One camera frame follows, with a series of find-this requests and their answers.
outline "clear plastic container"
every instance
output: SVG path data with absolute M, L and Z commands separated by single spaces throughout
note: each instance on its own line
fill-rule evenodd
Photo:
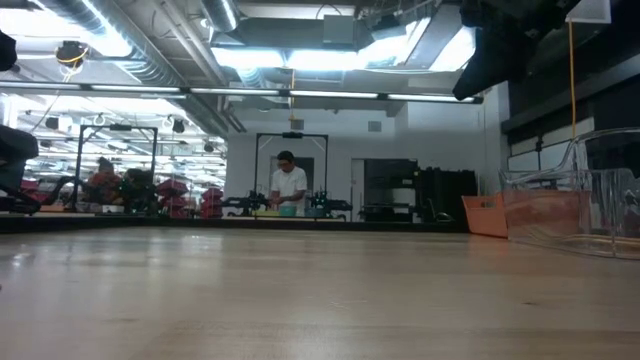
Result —
M 640 259 L 638 147 L 640 128 L 593 132 L 552 170 L 502 173 L 509 239 Z

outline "vent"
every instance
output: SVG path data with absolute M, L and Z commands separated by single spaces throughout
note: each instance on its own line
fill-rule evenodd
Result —
M 571 18 L 573 22 L 610 24 L 610 0 L 582 0 L 573 8 L 568 17 Z
M 290 120 L 290 122 L 291 122 L 291 130 L 295 130 L 295 131 L 304 130 L 304 120 L 295 119 L 295 120 Z
M 382 132 L 382 122 L 369 121 L 369 132 Z

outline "person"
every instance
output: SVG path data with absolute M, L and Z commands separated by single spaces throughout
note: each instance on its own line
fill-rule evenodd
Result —
M 296 166 L 291 151 L 278 154 L 278 170 L 271 179 L 271 206 L 295 206 L 297 215 L 304 216 L 304 196 L 307 174 Z
M 87 181 L 90 190 L 85 194 L 85 201 L 111 205 L 117 198 L 120 177 L 115 174 L 113 163 L 101 157 L 98 159 L 98 172 Z

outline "metal frame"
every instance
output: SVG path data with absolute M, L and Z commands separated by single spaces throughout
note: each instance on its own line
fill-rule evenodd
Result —
M 263 136 L 278 136 L 282 138 L 287 138 L 289 133 L 257 133 L 256 134 L 256 157 L 254 161 L 253 167 L 253 191 L 258 190 L 258 152 L 260 149 L 260 138 Z M 325 151 L 324 151 L 324 189 L 327 190 L 327 174 L 329 173 L 329 135 L 321 135 L 321 134 L 297 134 L 300 135 L 299 138 L 289 137 L 293 140 L 302 140 L 306 137 L 315 137 L 324 139 Z
M 87 129 L 96 129 L 96 131 L 84 138 L 84 131 Z M 80 137 L 78 138 L 78 157 L 76 159 L 76 181 L 73 183 L 73 193 L 71 195 L 71 207 L 75 211 L 76 203 L 78 202 L 78 183 L 80 179 L 80 165 L 82 164 L 82 148 L 84 143 L 89 141 L 93 135 L 100 132 L 102 129 L 110 129 L 112 131 L 132 131 L 132 130 L 150 130 L 153 131 L 153 142 L 151 149 L 151 176 L 155 175 L 156 170 L 156 150 L 158 146 L 158 128 L 151 126 L 129 126 L 129 125 L 80 125 Z M 118 139 L 114 141 L 120 141 L 127 143 L 127 139 Z
M 186 99 L 188 95 L 278 96 L 285 98 L 355 99 L 373 101 L 427 102 L 474 105 L 484 97 L 473 96 L 458 101 L 449 94 L 400 94 L 387 92 L 351 92 L 295 89 L 251 89 L 228 87 L 172 87 L 143 85 L 78 84 L 56 82 L 0 81 L 0 87 L 17 94 L 76 95 L 104 97 L 133 97 Z

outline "man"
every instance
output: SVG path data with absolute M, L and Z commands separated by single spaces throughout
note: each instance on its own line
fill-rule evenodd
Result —
M 278 169 L 271 179 L 271 205 L 273 207 L 295 206 L 298 216 L 304 216 L 307 174 L 296 167 L 291 151 L 278 154 Z

